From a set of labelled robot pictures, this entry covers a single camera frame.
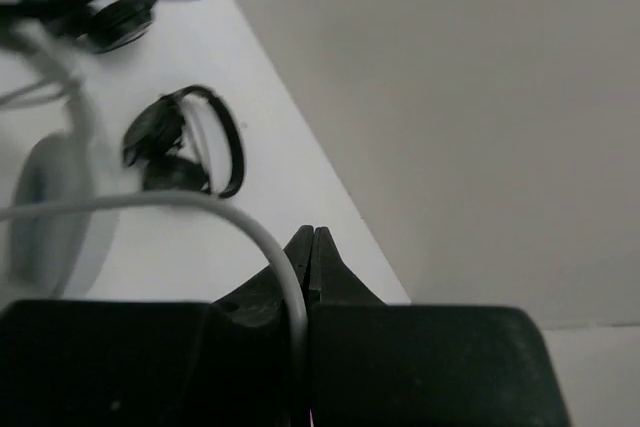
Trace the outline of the grey white headphones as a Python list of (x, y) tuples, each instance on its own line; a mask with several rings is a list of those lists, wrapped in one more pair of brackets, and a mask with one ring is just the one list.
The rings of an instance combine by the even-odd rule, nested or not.
[[(71, 121), (29, 152), (18, 176), (15, 207), (54, 201), (89, 201), (119, 190), (118, 162), (99, 110), (65, 51), (16, 25), (3, 25), (1, 47), (19, 54), (43, 82), (61, 88)], [(98, 278), (118, 224), (117, 211), (78, 212), (15, 219), (8, 226), (7, 274), (39, 297), (80, 297)]]

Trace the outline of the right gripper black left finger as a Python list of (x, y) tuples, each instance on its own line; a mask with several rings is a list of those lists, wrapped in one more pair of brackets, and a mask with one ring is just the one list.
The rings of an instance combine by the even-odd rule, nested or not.
[(284, 294), (267, 266), (211, 305), (211, 380), (229, 426), (309, 426)]

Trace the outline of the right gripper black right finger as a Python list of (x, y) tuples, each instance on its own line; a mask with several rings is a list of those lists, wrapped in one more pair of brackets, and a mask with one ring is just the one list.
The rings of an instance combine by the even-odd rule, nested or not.
[(383, 305), (345, 264), (331, 231), (319, 227), (309, 258), (309, 304)]

